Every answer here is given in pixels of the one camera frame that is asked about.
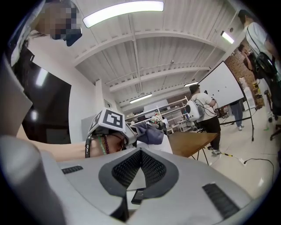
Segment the person's left hand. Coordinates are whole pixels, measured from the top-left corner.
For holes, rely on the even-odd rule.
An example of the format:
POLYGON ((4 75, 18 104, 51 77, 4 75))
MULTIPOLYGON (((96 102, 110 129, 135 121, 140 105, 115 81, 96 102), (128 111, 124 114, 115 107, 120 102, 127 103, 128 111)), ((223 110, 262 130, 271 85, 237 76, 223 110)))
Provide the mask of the person's left hand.
POLYGON ((127 143, 127 139, 121 133, 113 133, 107 137, 108 148, 110 153, 121 151, 127 143))

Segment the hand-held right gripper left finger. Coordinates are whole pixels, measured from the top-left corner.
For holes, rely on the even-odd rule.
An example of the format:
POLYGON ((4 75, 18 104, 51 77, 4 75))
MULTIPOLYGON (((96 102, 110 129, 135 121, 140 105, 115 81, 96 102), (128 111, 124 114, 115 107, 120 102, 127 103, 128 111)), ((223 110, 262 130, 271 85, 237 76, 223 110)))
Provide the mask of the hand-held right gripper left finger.
POLYGON ((89 159, 59 162, 58 165, 61 169, 76 165, 82 166, 82 170, 66 175, 68 181, 92 206, 95 206, 102 213, 110 215, 120 206, 122 198, 108 194, 103 188, 98 179, 99 170, 105 163, 128 154, 134 149, 130 148, 121 152, 89 159))

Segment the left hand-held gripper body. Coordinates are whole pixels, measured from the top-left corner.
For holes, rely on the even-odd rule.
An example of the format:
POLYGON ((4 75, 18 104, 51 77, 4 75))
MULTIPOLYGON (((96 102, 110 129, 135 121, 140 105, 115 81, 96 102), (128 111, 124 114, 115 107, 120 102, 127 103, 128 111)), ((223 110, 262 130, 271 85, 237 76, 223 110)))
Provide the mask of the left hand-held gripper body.
POLYGON ((119 132, 125 137, 125 145, 132 145, 137 141, 137 136, 125 122, 125 116, 109 108, 103 108, 92 120, 87 141, 94 136, 109 135, 119 132))

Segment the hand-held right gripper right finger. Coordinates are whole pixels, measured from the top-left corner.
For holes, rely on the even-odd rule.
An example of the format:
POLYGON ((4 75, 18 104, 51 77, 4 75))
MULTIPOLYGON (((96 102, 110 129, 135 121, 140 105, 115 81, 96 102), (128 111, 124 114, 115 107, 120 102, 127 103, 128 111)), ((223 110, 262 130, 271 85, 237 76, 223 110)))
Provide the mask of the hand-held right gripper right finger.
POLYGON ((212 225, 223 217, 214 207, 203 186, 215 183, 240 208, 251 202, 251 196, 235 182, 207 164, 159 150, 152 150, 175 164, 177 183, 160 198, 143 200, 131 217, 133 225, 212 225))

